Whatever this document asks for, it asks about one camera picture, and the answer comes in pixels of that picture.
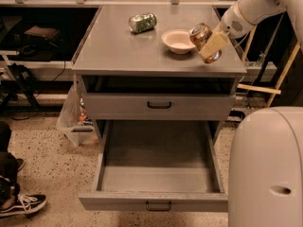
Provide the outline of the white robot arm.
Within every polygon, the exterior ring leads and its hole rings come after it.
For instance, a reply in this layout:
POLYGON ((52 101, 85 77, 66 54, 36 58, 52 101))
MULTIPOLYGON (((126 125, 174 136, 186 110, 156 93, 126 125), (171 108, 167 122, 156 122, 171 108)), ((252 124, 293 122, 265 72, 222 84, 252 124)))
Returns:
MULTIPOLYGON (((283 10, 301 41, 303 0, 238 0, 199 54, 208 58, 283 10)), ((262 109, 238 126, 229 160, 228 227, 303 227, 302 108, 262 109)))

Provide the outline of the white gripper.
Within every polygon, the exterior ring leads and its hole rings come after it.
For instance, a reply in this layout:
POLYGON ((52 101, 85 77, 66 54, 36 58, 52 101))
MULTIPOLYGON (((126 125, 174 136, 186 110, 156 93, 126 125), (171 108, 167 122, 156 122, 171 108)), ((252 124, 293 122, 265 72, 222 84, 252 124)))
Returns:
POLYGON ((221 49, 227 45, 228 35, 238 39, 255 26, 256 13, 241 2, 232 5, 223 15, 221 23, 213 29, 213 34, 199 51, 204 61, 216 61, 221 56, 221 49))

